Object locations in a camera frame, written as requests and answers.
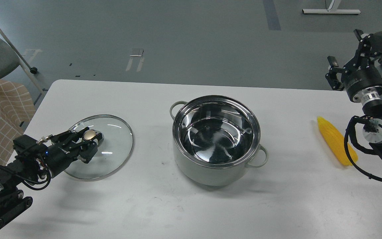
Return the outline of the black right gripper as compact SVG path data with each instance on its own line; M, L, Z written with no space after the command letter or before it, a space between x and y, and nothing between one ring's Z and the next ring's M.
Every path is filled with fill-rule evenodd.
M362 36L364 32L359 29L353 33L359 41L354 58L340 68L334 56L327 56L330 67L325 78L332 90L343 91L345 88L349 100L359 103L361 97L357 94L367 88L382 95L382 76L373 63L382 59L382 38L375 34Z

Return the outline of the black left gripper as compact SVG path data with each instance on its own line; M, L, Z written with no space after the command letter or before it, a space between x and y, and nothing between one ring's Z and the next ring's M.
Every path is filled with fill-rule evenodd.
M52 137L52 145L44 153L44 162L51 178L66 170L70 164L80 160L90 163L97 153L98 144L104 141L102 132L85 127L80 131L67 130Z

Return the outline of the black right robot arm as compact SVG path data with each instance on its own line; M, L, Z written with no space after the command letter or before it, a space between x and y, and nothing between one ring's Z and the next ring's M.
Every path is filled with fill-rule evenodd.
M353 116L346 128L344 151L350 163L369 179L382 178L364 171L352 159L348 142L365 154L382 160L382 32L365 34L355 29L359 42L355 55L344 67L328 56L329 71L325 75L332 90L346 91L349 100L361 103L363 116Z

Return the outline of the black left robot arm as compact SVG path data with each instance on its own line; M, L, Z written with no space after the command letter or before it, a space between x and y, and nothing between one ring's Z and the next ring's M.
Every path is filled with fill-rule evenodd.
M0 229L29 209L32 197L24 197L18 189L23 184L29 189L45 189L52 178L66 170L76 160L89 163L96 155L104 136L85 127L80 131L67 130L36 140L21 135L13 140L15 160L0 165Z

